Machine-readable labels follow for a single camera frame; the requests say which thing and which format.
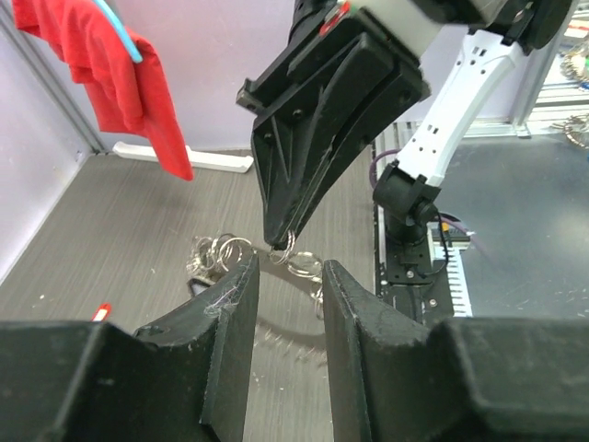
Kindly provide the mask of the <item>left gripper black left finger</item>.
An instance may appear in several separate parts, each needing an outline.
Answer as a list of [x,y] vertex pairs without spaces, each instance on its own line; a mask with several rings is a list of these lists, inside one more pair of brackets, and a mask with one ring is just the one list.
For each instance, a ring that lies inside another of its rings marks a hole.
[[257,257],[134,333],[106,321],[1,325],[5,441],[239,441]]

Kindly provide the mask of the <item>metal disc with keyrings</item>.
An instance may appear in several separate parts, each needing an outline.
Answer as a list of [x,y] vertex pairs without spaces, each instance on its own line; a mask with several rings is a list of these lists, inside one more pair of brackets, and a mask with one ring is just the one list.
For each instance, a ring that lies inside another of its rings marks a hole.
[[[314,315],[323,320],[323,261],[309,251],[295,251],[295,236],[288,235],[287,248],[265,250],[249,239],[223,233],[217,237],[196,236],[186,263],[192,297],[219,282],[245,259],[257,255],[260,271],[295,287],[312,302]],[[263,317],[257,318],[254,345],[270,347],[298,363],[324,367],[328,363],[325,334],[286,330]]]

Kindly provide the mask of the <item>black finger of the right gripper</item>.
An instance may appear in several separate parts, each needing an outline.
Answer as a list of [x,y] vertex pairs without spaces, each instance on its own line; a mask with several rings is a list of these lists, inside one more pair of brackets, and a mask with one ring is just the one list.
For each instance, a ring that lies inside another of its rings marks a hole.
[[284,232],[299,235],[325,193],[375,137],[422,98],[415,64],[348,60],[293,135],[296,169],[284,184]]
[[319,93],[342,63],[358,59],[368,63],[393,63],[396,53],[378,47],[364,34],[329,65],[328,72],[319,73],[301,87],[284,92],[268,109],[248,109],[256,115],[251,147],[263,202],[263,237],[274,249],[285,248],[291,233],[284,232],[284,184],[296,169],[293,135],[310,121],[318,106]]

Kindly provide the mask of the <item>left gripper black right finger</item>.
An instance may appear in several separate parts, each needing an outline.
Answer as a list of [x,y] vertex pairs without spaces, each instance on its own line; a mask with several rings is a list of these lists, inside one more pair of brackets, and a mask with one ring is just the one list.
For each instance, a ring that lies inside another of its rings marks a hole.
[[411,320],[339,263],[323,267],[338,441],[584,441],[584,320]]

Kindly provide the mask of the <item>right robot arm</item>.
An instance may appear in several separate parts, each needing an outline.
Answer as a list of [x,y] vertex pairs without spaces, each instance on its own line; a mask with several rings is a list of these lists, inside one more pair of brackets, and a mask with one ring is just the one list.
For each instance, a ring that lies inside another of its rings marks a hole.
[[418,247],[439,216],[449,162],[491,93],[544,48],[568,1],[298,1],[286,48],[237,103],[251,111],[263,235],[287,250],[327,191],[393,121],[431,95],[421,58],[463,26],[454,66],[410,141],[375,184],[398,279],[434,276]]

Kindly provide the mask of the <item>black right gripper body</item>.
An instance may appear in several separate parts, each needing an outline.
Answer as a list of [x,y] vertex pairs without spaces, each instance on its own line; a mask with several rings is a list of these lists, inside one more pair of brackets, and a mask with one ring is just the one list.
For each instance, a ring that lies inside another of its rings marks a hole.
[[434,1],[296,1],[285,49],[256,79],[246,79],[236,103],[268,109],[301,87],[362,35],[378,47],[416,62],[440,32],[442,8]]

